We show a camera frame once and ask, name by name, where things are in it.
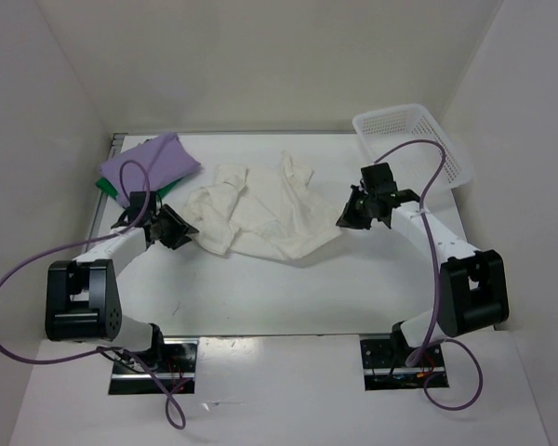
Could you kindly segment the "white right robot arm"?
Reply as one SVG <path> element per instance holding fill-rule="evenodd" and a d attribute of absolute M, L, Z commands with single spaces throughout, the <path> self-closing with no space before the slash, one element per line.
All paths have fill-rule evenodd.
<path fill-rule="evenodd" d="M 400 365 L 447 338 L 494 326 L 510 316 L 501 255 L 461 240 L 412 190 L 376 194 L 353 186 L 338 219 L 344 229 L 369 230 L 373 221 L 405 237 L 431 262 L 436 297 L 432 308 L 392 327 L 389 351 Z"/>

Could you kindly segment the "cream t shirt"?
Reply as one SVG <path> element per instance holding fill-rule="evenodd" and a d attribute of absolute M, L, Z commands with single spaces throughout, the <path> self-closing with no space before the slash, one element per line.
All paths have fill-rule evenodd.
<path fill-rule="evenodd" d="M 337 239 L 339 210 L 309 188 L 313 169 L 283 152 L 276 168 L 221 164 L 180 215 L 208 252 L 300 260 Z"/>

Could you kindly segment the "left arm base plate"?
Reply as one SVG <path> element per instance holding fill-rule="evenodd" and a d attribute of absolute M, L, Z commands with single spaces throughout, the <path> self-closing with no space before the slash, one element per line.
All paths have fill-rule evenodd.
<path fill-rule="evenodd" d="M 164 338 L 158 353 L 137 352 L 136 355 L 147 365 L 168 390 L 178 394 L 193 394 L 198 338 L 170 337 Z M 153 395 L 162 391 L 152 377 L 141 365 L 127 354 L 107 353 L 113 359 L 108 394 L 111 396 Z"/>

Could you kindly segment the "green t shirt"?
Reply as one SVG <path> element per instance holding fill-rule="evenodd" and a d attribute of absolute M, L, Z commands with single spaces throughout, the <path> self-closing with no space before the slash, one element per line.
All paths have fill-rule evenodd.
<path fill-rule="evenodd" d="M 182 182 L 182 179 L 179 178 L 175 181 L 172 181 L 172 182 L 166 184 L 165 186 L 161 187 L 158 190 L 151 190 L 151 193 L 156 193 L 159 196 L 160 199 L 163 199 L 167 194 L 169 194 L 181 182 Z M 130 195 L 133 192 L 136 192 L 136 191 L 140 192 L 140 189 L 138 189 L 138 186 L 142 186 L 143 183 L 142 183 L 142 180 L 140 178 L 136 179 L 136 178 L 133 177 L 131 179 L 125 179 L 124 184 L 125 184 L 125 187 L 126 187 L 126 192 L 128 194 L 127 197 L 125 197 L 123 195 L 123 192 L 121 192 L 120 186 L 114 186 L 105 177 L 101 177 L 95 183 L 95 185 L 97 186 L 97 188 L 100 191 L 102 191 L 103 193 L 108 195 L 110 198 L 114 199 L 121 207 L 128 208 L 129 207 Z"/>

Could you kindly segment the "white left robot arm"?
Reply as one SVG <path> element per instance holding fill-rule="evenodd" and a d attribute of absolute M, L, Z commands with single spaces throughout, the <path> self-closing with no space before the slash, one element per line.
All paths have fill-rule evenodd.
<path fill-rule="evenodd" d="M 87 342 L 134 352 L 134 360 L 153 372 L 166 363 L 161 329 L 123 314 L 117 276 L 154 244 L 176 250 L 199 230 L 169 205 L 149 208 L 131 227 L 136 210 L 125 211 L 109 238 L 68 261 L 56 261 L 47 273 L 46 336 L 51 341 Z"/>

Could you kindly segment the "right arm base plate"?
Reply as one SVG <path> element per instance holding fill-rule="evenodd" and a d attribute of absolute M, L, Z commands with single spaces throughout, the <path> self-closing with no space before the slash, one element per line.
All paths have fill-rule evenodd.
<path fill-rule="evenodd" d="M 444 356 L 440 348 L 429 348 L 418 366 L 407 367 L 396 358 L 387 334 L 363 335 L 360 350 L 365 390 L 408 390 L 449 387 Z"/>

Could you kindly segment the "lavender t shirt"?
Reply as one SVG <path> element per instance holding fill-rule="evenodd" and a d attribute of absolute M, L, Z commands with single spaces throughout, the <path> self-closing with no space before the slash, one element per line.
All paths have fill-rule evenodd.
<path fill-rule="evenodd" d="M 143 185 L 138 186 L 144 191 L 144 175 L 134 164 L 124 168 L 120 176 L 120 168 L 126 161 L 139 163 L 149 177 L 149 190 L 158 190 L 166 184 L 179 178 L 183 179 L 196 173 L 201 164 L 194 159 L 183 147 L 176 133 L 166 133 L 115 155 L 99 167 L 100 178 L 107 178 L 114 186 L 120 186 L 125 197 L 128 196 L 124 184 L 125 179 L 141 179 Z"/>

